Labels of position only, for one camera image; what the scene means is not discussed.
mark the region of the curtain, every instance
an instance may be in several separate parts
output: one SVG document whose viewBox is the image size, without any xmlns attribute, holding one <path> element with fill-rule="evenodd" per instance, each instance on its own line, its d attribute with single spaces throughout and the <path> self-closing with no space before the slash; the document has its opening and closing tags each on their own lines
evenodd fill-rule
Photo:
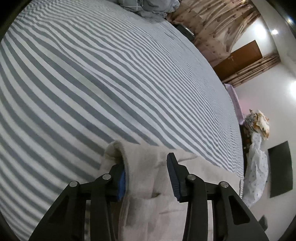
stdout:
<svg viewBox="0 0 296 241">
<path fill-rule="evenodd" d="M 259 59 L 258 61 L 254 62 L 248 67 L 238 71 L 237 73 L 233 74 L 227 79 L 223 80 L 222 83 L 230 84 L 233 87 L 237 87 L 242 83 L 245 83 L 248 80 L 271 69 L 272 67 L 276 66 L 280 62 L 281 62 L 281 59 L 278 54 L 270 54 L 266 57 L 263 57 L 262 59 Z"/>
<path fill-rule="evenodd" d="M 233 45 L 260 13 L 249 0 L 183 0 L 167 16 L 194 34 L 193 44 L 212 67 L 226 59 Z"/>
</svg>

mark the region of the bedspread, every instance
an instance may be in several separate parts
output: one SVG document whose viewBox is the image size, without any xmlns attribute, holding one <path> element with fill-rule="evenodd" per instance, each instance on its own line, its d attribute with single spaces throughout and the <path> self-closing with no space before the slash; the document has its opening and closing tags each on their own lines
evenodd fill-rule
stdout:
<svg viewBox="0 0 296 241">
<path fill-rule="evenodd" d="M 104 0 L 33 0 L 0 44 L 0 210 L 27 240 L 117 139 L 181 148 L 243 178 L 234 107 L 165 20 Z"/>
</svg>

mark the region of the brown door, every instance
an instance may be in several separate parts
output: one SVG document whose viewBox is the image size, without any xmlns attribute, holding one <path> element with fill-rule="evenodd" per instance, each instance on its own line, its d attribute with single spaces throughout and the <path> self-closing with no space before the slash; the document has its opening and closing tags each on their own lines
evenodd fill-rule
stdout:
<svg viewBox="0 0 296 241">
<path fill-rule="evenodd" d="M 214 67 L 214 71 L 220 80 L 224 80 L 261 58 L 262 54 L 254 40 L 231 53 L 227 59 Z"/>
</svg>

